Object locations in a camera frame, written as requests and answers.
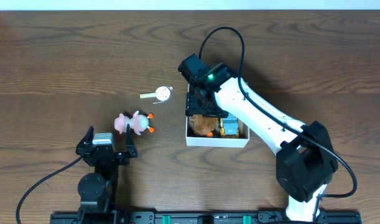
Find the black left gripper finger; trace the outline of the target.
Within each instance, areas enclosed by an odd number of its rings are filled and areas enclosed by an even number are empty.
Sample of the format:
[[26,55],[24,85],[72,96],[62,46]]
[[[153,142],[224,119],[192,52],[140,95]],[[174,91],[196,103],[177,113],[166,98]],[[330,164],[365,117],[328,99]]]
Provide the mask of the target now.
[[94,127],[90,126],[84,135],[84,137],[80,140],[80,142],[77,144],[77,149],[86,149],[90,144],[92,144],[94,136]]
[[125,141],[126,149],[128,152],[135,151],[134,140],[131,136],[131,127],[129,124],[126,125],[126,141]]

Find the pink white pig figurine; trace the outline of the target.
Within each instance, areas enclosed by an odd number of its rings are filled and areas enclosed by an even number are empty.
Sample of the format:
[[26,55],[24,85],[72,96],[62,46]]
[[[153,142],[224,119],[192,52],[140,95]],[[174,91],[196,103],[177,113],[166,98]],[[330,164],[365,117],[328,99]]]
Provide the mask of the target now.
[[154,115],[149,113],[147,116],[140,114],[139,111],[136,111],[132,118],[123,115],[122,113],[114,120],[114,128],[119,132],[128,133],[127,127],[133,130],[137,135],[141,135],[141,133],[145,130],[149,130],[151,133],[155,131],[155,128],[150,126],[149,120],[153,119]]

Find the brown plush toy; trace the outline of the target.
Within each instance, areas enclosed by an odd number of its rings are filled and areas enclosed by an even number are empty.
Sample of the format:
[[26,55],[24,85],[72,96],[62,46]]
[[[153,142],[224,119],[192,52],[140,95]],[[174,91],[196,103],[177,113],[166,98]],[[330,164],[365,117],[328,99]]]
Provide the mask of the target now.
[[220,131],[218,118],[204,117],[201,114],[190,116],[188,125],[197,136],[211,138]]

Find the yellow grey toy truck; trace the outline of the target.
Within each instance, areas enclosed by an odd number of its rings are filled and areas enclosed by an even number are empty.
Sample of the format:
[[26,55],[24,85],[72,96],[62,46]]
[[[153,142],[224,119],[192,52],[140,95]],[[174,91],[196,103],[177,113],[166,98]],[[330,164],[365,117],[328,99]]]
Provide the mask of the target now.
[[238,119],[229,113],[226,118],[220,118],[220,136],[222,138],[239,138]]

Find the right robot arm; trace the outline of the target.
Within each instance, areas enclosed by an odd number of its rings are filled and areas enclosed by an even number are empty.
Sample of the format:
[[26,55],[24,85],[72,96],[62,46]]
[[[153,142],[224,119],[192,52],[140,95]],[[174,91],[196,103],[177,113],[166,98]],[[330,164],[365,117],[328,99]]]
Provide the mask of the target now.
[[206,118],[232,114],[242,121],[276,157],[276,178],[289,196],[287,218],[316,220],[317,198],[338,169],[327,129],[317,121],[306,125],[279,111],[223,63],[211,68],[192,54],[178,72],[189,84],[185,114]]

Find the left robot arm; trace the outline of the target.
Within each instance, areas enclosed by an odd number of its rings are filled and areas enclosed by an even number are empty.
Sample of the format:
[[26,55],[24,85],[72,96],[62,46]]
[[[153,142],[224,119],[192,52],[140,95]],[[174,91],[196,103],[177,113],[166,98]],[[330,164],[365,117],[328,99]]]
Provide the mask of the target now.
[[78,193],[80,208],[87,212],[107,212],[116,200],[119,166],[130,163],[137,157],[137,149],[130,131],[125,138],[125,152],[116,152],[112,133],[94,133],[91,126],[76,146],[76,153],[90,167],[94,168],[81,178]]

